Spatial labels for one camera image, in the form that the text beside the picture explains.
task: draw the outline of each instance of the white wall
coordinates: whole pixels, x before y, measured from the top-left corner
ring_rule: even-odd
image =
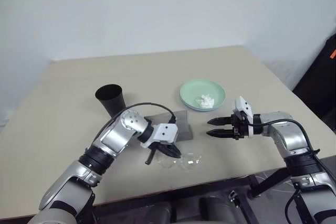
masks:
[[[336,21],[336,0],[0,0],[0,10],[0,116],[49,59],[241,44],[292,89]]]

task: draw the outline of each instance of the orange object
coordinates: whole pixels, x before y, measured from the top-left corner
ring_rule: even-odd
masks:
[[[335,56],[336,56],[336,49],[334,50],[334,52],[332,52],[332,54],[330,55],[330,58],[333,59],[335,58]]]

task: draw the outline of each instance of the light green bowl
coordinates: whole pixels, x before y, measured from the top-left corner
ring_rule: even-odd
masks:
[[[215,99],[215,104],[212,108],[202,109],[198,105],[196,100],[200,100],[202,94],[209,94],[211,98]],[[182,102],[193,110],[212,111],[223,105],[226,94],[224,89],[218,83],[204,79],[196,79],[190,80],[182,85],[180,89],[180,97]]]

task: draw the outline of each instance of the beige tabletop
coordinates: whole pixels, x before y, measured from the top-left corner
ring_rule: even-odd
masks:
[[[181,102],[180,86],[195,78],[216,81],[226,90],[220,109],[196,112]],[[236,141],[205,134],[214,128],[206,124],[209,119],[231,115],[238,95],[255,113],[290,113],[313,147],[321,148],[319,157],[336,153],[335,134],[242,46],[53,62],[0,134],[0,218],[38,211],[44,192],[109,119],[94,95],[108,83],[123,87],[127,105],[156,102],[187,110],[194,139],[177,145],[182,153],[201,153],[202,163],[191,170],[165,169],[156,160],[147,166],[149,150],[134,141],[94,189],[96,204],[283,167],[270,138]],[[153,106],[137,110],[164,112]]]

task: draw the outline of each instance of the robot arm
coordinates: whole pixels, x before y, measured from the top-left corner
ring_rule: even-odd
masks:
[[[279,174],[284,174],[284,178],[286,175],[291,177],[294,187],[300,192],[296,193],[293,199],[302,222],[335,221],[332,219],[336,216],[335,185],[330,179],[328,169],[316,157],[317,151],[313,151],[302,126],[285,112],[253,114],[251,107],[242,97],[235,100],[233,111],[231,117],[215,118],[208,122],[212,125],[231,124],[232,130],[215,129],[208,131],[207,134],[236,140],[244,136],[253,137],[254,134],[272,137],[287,167],[272,179],[277,180]],[[265,188],[266,184],[276,184],[270,180],[263,183],[257,190],[250,191],[253,197],[270,188],[270,186]]]
[[[113,123],[104,127],[92,145],[74,161],[44,194],[40,212],[30,220],[37,223],[76,223],[76,218],[95,199],[92,187],[101,181],[112,162],[137,138],[141,146],[180,158],[174,145],[177,126],[163,123],[151,126],[136,110],[124,111]]]

